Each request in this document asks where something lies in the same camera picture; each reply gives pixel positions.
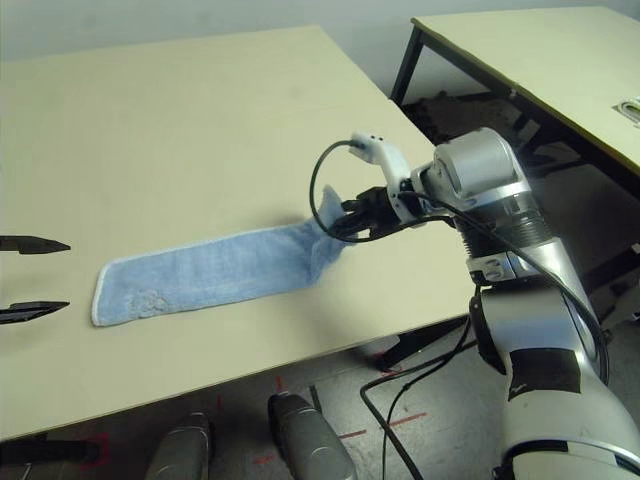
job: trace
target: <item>black metal table frame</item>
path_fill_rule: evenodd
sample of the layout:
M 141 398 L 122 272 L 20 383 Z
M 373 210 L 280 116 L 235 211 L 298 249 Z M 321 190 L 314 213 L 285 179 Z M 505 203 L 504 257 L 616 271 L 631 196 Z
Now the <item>black metal table frame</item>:
M 443 42 L 440 38 L 430 35 L 428 32 L 425 32 L 415 25 L 411 32 L 411 37 L 390 96 L 390 99 L 398 106 L 402 105 L 402 101 L 407 93 L 409 82 L 413 76 L 418 59 L 420 58 L 420 53 L 422 52 L 422 47 L 428 47 L 430 50 L 448 60 L 463 72 L 487 87 L 496 96 L 508 100 L 526 117 L 534 120 L 541 126 L 556 132 L 557 137 L 575 149 L 586 162 L 594 165 L 620 186 L 625 188 L 636 199 L 640 200 L 640 176 L 636 172 L 628 169 L 617 160 L 612 159 L 611 156 L 599 145 L 581 136 L 551 112 L 542 108 L 540 105 L 537 105 L 526 96 L 521 95 L 505 80 L 505 78 L 495 74 L 490 71 L 490 69 L 483 69 L 455 48 L 447 45 L 447 43 Z M 639 257 L 636 255 L 633 262 L 626 262 L 623 271 L 628 271 L 629 265 L 637 265 L 638 260 Z M 606 264 L 605 267 L 610 270 L 609 264 Z M 592 277 L 595 276 L 597 278 L 589 277 L 592 289 L 597 285 L 610 280 L 613 275 L 609 271 L 605 272 L 607 275 L 600 273 L 601 272 L 598 270 L 598 272 L 593 272 L 593 275 L 591 275 Z M 463 319 L 464 316 L 460 316 L 436 325 L 420 328 L 413 332 L 399 335 L 399 342 L 376 359 L 376 366 L 380 370 L 391 369 L 393 365 L 414 353 L 419 352 L 429 344 L 457 329 L 464 323 Z

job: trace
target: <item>gray floor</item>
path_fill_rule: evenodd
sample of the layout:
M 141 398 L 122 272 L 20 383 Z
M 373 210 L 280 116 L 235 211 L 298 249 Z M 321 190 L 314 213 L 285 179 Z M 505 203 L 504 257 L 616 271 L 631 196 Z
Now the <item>gray floor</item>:
M 453 333 L 403 365 L 424 361 L 455 343 Z M 266 401 L 288 390 L 311 400 L 315 385 L 324 415 L 353 457 L 361 479 L 380 478 L 381 430 L 359 397 L 364 383 L 380 373 L 364 357 L 391 339 L 316 358 L 235 382 L 51 432 L 52 439 L 106 434 L 110 454 L 95 467 L 69 463 L 34 466 L 28 479 L 141 479 L 162 435 L 182 416 L 204 411 L 215 425 L 212 479 L 290 478 L 271 442 Z M 640 423 L 640 325 L 614 328 L 610 345 L 611 388 Z M 384 408 L 402 381 L 390 382 L 373 398 Z M 394 427 L 427 479 L 488 479 L 498 461 L 503 377 L 475 350 L 461 354 L 432 378 L 417 384 L 400 402 Z M 390 449 L 388 478 L 409 475 Z M 5 468 L 0 480 L 21 479 L 23 468 Z

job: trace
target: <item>beige table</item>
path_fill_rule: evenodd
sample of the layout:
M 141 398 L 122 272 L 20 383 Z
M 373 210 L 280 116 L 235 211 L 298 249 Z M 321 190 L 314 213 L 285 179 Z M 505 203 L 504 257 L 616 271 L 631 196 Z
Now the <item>beige table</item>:
M 2 65 L 2 232 L 69 252 L 0 257 L 2 302 L 68 300 L 0 328 L 0 438 L 96 417 L 452 317 L 473 293 L 445 225 L 346 249 L 312 289 L 96 328 L 108 261 L 310 216 L 317 156 L 355 129 L 433 147 L 319 28 Z M 383 176 L 346 152 L 319 185 Z
M 604 7 L 417 17 L 391 98 L 425 45 L 640 196 L 640 129 L 613 110 L 640 96 L 640 22 Z

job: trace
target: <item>red tape marking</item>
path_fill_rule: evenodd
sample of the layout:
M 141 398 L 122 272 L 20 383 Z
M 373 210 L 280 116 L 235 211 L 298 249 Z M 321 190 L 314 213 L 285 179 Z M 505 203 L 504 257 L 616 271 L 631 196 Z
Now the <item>red tape marking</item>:
M 407 422 L 410 422 L 411 420 L 416 420 L 418 418 L 426 417 L 426 416 L 427 416 L 427 414 L 425 412 L 416 413 L 415 415 L 411 415 L 410 417 L 401 418 L 400 420 L 396 420 L 394 422 L 391 422 L 389 425 L 391 425 L 392 427 L 395 427 L 396 425 L 407 423 Z
M 251 460 L 251 463 L 253 463 L 254 465 L 264 465 L 265 463 L 269 463 L 275 458 L 275 455 L 267 455 L 266 457 L 254 458 L 253 460 Z
M 367 433 L 366 430 L 358 430 L 357 432 L 345 433 L 344 435 L 340 435 L 338 438 L 344 440 L 345 438 L 357 437 L 358 435 L 364 435 Z
M 107 433 L 99 433 L 95 437 L 85 438 L 87 442 L 92 442 L 98 445 L 100 448 L 100 456 L 93 463 L 83 463 L 80 465 L 82 470 L 86 470 L 88 468 L 99 467 L 101 465 L 105 465 L 109 463 L 111 460 L 111 451 L 109 449 L 109 434 Z
M 396 373 L 400 373 L 404 370 L 402 367 L 398 367 L 396 370 L 387 370 L 386 372 L 380 372 L 381 377 L 388 377 L 389 375 L 395 375 Z

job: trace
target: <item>table leg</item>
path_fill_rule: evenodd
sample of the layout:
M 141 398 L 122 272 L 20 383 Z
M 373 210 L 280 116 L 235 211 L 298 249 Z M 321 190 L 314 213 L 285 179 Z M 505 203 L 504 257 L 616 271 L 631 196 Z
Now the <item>table leg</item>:
M 418 353 L 436 340 L 464 325 L 468 317 L 467 314 L 460 315 L 442 323 L 419 328 L 413 332 L 401 333 L 398 335 L 399 342 L 375 359 L 376 368 L 383 372 L 390 370 L 405 358 Z
M 413 71 L 418 63 L 418 58 L 422 51 L 422 42 L 420 41 L 421 35 L 422 32 L 420 29 L 413 27 L 411 38 L 409 38 L 409 43 L 407 44 L 407 49 L 404 52 L 404 58 L 400 65 L 400 70 L 398 70 L 396 82 L 393 85 L 393 90 L 389 97 L 396 105 L 402 105 L 404 96 L 407 93 L 407 88 L 409 87 L 409 81 L 411 80 Z

